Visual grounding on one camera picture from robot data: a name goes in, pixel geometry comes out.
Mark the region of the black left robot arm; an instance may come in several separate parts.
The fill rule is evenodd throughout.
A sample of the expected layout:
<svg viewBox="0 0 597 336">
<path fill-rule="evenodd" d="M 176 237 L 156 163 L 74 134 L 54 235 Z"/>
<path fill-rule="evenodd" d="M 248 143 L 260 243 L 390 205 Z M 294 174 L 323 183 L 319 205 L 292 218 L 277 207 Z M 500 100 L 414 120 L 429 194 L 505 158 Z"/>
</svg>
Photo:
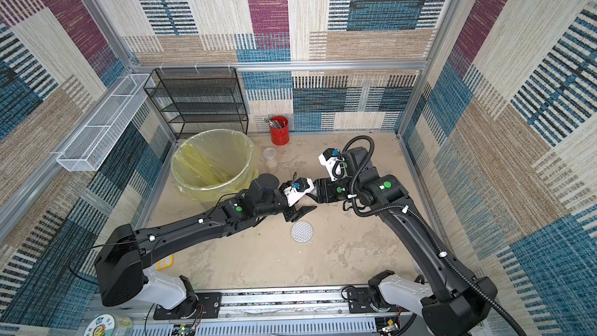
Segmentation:
<svg viewBox="0 0 597 336">
<path fill-rule="evenodd" d="M 313 210 L 313 205 L 296 208 L 281 190 L 277 177 L 261 174 L 249 188 L 199 215 L 140 230 L 129 224 L 119 226 L 95 260 L 102 304 L 118 306 L 140 300 L 143 292 L 159 282 L 150 275 L 150 268 L 171 254 L 253 228 L 268 216 L 281 214 L 287 222 L 296 222 Z"/>
</svg>

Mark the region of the patterned white jar lid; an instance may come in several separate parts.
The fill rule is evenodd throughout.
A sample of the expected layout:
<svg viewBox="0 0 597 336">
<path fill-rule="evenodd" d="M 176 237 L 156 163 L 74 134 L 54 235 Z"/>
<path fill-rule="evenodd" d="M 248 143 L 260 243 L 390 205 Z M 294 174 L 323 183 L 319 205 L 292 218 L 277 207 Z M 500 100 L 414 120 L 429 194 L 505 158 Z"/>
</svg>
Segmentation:
<svg viewBox="0 0 597 336">
<path fill-rule="evenodd" d="M 314 229 L 309 222 L 298 221 L 292 224 L 291 237 L 299 244 L 306 244 L 311 241 L 314 235 Z"/>
</svg>

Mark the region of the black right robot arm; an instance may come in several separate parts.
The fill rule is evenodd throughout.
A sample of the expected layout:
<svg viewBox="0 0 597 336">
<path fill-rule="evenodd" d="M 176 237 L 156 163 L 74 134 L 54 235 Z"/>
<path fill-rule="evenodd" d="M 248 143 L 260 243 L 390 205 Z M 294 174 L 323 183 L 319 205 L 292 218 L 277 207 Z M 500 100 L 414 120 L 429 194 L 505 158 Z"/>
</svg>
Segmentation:
<svg viewBox="0 0 597 336">
<path fill-rule="evenodd" d="M 370 288 L 382 306 L 402 306 L 422 317 L 434 335 L 465 335 L 498 313 L 517 335 L 522 326 L 496 300 L 498 290 L 488 277 L 479 277 L 440 240 L 419 213 L 407 189 L 392 174 L 379 175 L 373 165 L 374 140 L 352 138 L 343 149 L 328 148 L 319 156 L 327 178 L 316 181 L 317 201 L 342 201 L 356 216 L 379 217 L 400 239 L 428 283 L 424 294 L 396 274 L 377 276 Z"/>
</svg>

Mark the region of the medium plastic jar with rice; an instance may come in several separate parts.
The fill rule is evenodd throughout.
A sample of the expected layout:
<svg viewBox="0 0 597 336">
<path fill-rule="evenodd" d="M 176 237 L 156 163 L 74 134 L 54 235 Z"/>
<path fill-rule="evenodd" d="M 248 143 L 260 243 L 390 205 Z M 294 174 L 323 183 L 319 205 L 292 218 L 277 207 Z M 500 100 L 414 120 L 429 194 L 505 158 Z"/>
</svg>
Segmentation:
<svg viewBox="0 0 597 336">
<path fill-rule="evenodd" d="M 313 189 L 309 192 L 308 196 L 314 200 L 315 203 L 320 204 L 320 197 L 317 194 L 317 189 Z"/>
</svg>

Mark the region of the grey bin with yellow bag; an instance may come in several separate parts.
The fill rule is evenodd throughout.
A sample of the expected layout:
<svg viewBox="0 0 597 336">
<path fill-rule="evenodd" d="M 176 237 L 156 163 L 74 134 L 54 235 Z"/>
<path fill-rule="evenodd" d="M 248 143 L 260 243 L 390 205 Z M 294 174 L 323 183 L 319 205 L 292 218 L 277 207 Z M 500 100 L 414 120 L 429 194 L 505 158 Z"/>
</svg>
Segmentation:
<svg viewBox="0 0 597 336">
<path fill-rule="evenodd" d="M 179 193 L 200 203 L 249 187 L 258 175 L 255 146 L 242 132 L 214 129 L 186 139 L 170 172 Z"/>
</svg>

